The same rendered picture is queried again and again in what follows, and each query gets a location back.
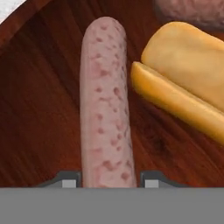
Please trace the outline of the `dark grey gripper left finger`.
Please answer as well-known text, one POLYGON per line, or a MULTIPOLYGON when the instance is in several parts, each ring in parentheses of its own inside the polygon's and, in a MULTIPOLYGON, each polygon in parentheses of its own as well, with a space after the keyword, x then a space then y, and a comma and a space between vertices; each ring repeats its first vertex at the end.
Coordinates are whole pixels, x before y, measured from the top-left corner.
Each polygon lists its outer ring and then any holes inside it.
POLYGON ((81 187, 81 173, 79 171, 59 171, 56 176, 38 187, 77 188, 81 187))

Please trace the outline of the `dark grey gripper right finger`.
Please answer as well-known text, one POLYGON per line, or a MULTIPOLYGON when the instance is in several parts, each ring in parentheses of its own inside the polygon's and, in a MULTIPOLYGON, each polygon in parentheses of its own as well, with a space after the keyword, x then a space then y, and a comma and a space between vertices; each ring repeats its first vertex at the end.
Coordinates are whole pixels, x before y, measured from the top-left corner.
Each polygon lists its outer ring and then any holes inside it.
POLYGON ((142 188, 186 187, 186 185, 168 179, 161 171, 142 171, 140 174, 140 186, 142 188))

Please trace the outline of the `pale pink speckled sausage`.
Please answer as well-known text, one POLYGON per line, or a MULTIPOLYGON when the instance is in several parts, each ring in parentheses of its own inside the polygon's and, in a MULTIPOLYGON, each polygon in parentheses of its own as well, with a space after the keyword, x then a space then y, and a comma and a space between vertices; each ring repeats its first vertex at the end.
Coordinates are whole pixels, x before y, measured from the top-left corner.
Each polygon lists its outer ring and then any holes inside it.
POLYGON ((224 0, 154 0, 165 22, 181 21, 212 30, 224 30, 224 0))
POLYGON ((80 142, 83 185, 137 185, 130 137, 126 33, 112 17, 86 29, 80 56, 80 142))

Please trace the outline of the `yellow hot dog bun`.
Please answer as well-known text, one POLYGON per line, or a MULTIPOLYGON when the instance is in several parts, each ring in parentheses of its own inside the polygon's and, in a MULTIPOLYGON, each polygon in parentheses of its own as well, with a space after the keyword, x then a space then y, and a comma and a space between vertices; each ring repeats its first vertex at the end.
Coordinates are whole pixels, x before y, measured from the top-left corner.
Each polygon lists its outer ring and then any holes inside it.
POLYGON ((224 41, 184 22, 159 28, 131 66, 134 89, 224 145, 224 41))

